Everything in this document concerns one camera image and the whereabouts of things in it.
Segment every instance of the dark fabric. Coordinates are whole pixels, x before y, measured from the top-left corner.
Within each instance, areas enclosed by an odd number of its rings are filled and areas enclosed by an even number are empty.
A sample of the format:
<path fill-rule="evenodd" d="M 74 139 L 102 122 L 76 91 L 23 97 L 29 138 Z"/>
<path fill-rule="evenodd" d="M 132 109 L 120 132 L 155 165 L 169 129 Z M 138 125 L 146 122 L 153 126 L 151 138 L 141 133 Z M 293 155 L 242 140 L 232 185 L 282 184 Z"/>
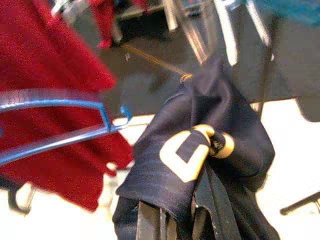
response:
<path fill-rule="evenodd" d="M 228 204 L 232 206 L 237 225 L 240 226 L 241 237 L 279 239 L 261 211 L 255 208 L 255 201 L 251 202 L 247 195 L 237 192 L 242 189 L 256 191 L 263 185 L 275 153 L 256 113 L 224 75 L 222 61 L 218 58 L 211 62 L 209 69 L 195 76 L 192 81 L 185 82 L 166 101 L 135 144 L 135 165 L 117 190 L 122 199 L 113 217 L 118 235 L 122 231 L 119 223 L 123 223 L 122 218 L 125 217 L 119 212 L 128 211 L 124 205 L 129 199 L 142 200 L 165 209 L 182 226 L 185 236 L 191 235 L 191 203 L 196 181 L 185 183 L 180 180 L 163 164 L 159 152 L 173 135 L 198 124 L 210 125 L 234 138 L 235 150 L 231 156 L 226 159 L 209 156 L 206 161 L 211 164 L 213 174 L 217 172 L 219 176 L 210 175 L 210 187 L 215 189 L 217 181 L 223 183 L 230 199 Z M 214 192 L 212 197 L 215 201 L 228 199 L 228 196 L 224 197 L 223 189 L 211 192 Z M 225 202 L 217 202 L 217 205 L 223 204 Z M 222 223 L 226 223 L 223 212 L 219 214 Z M 234 225 L 223 227 L 237 228 Z"/>
<path fill-rule="evenodd" d="M 3 0 L 0 4 L 0 91 L 58 88 L 98 92 L 115 79 L 64 21 L 52 18 L 43 0 Z M 44 138 L 102 124 L 100 113 L 78 107 L 22 109 L 0 114 L 0 152 Z M 132 149 L 119 134 L 64 146 L 9 163 L 6 178 L 31 182 L 94 211 L 106 167 L 124 168 Z"/>

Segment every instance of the hanging clothes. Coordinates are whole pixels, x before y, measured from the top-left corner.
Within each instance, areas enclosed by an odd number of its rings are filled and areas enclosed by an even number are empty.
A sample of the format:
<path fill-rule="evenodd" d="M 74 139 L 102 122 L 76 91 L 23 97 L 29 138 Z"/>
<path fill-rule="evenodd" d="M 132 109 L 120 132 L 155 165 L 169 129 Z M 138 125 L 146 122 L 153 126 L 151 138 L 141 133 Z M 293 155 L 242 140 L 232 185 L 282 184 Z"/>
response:
<path fill-rule="evenodd" d="M 175 219 L 179 239 L 190 239 L 192 200 L 200 173 L 194 160 L 197 156 L 200 161 L 197 149 L 207 141 L 193 134 L 197 125 L 211 126 L 233 139 L 233 150 L 224 156 L 218 156 L 223 141 L 211 140 L 219 151 L 205 159 L 210 186 L 204 191 L 215 205 L 211 219 L 219 218 L 220 223 L 211 229 L 215 234 L 221 229 L 222 240 L 279 239 L 254 197 L 272 164 L 272 143 L 257 114 L 225 76 L 222 61 L 215 58 L 209 66 L 166 101 L 134 145 L 135 165 L 116 192 L 120 199 L 113 222 L 119 240 L 135 239 L 139 201 L 164 209 Z M 179 141 L 188 131 L 190 136 Z"/>
<path fill-rule="evenodd" d="M 109 48 L 113 43 L 113 22 L 115 15 L 114 0 L 89 0 L 91 10 L 95 16 L 97 27 L 100 31 L 101 42 L 99 48 Z M 147 0 L 133 0 L 141 8 L 147 9 Z"/>
<path fill-rule="evenodd" d="M 0 91 L 56 88 L 86 92 L 115 84 L 105 66 L 66 26 L 52 18 L 45 1 L 3 0 L 0 4 Z M 102 124 L 100 113 L 77 107 L 22 109 L 0 114 L 0 151 Z M 9 163 L 0 174 L 55 192 L 90 211 L 98 206 L 106 164 L 124 168 L 132 149 L 115 133 Z"/>

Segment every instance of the black metal bar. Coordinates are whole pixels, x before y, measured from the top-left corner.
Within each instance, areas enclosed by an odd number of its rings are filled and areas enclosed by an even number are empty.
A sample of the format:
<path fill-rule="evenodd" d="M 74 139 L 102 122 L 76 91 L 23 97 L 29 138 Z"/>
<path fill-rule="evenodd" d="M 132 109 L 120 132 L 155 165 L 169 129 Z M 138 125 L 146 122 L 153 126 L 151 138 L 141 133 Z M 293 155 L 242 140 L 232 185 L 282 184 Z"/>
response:
<path fill-rule="evenodd" d="M 300 208 L 306 204 L 317 202 L 318 199 L 320 199 L 320 191 L 318 191 L 310 196 L 307 196 L 304 199 L 297 201 L 294 204 L 291 204 L 290 206 L 287 206 L 287 207 L 280 209 L 280 213 L 282 215 L 287 215 L 288 213 L 290 213 L 290 212 L 296 210 L 297 208 Z"/>

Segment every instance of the red clothing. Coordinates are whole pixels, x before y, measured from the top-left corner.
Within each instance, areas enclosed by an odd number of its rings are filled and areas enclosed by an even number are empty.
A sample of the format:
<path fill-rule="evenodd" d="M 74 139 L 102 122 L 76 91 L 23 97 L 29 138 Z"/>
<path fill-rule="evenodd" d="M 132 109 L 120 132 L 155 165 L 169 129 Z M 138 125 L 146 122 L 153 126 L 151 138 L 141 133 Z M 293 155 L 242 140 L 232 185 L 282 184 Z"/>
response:
<path fill-rule="evenodd" d="M 96 25 L 100 31 L 101 42 L 99 48 L 109 48 L 113 42 L 113 22 L 115 15 L 114 0 L 89 0 L 91 10 L 95 16 Z M 133 2 L 144 9 L 147 9 L 147 0 L 133 0 Z"/>
<path fill-rule="evenodd" d="M 0 91 L 63 88 L 96 92 L 115 81 L 43 0 L 2 0 L 0 4 Z M 47 137 L 102 123 L 96 110 L 47 107 L 0 113 L 0 152 Z M 106 164 L 124 168 L 132 149 L 115 133 L 33 155 L 0 168 L 18 182 L 58 193 L 94 211 Z"/>

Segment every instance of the chair leg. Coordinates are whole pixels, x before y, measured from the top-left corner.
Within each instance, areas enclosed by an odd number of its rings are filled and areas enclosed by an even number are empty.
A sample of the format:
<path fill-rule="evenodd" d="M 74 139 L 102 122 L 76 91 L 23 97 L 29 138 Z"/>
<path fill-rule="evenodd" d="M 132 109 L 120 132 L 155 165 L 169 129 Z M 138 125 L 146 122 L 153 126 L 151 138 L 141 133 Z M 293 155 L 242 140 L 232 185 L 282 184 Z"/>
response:
<path fill-rule="evenodd" d="M 174 2 L 173 0 L 162 0 L 162 4 L 164 8 L 168 29 L 170 32 L 174 31 L 178 27 L 176 15 L 174 12 Z"/>

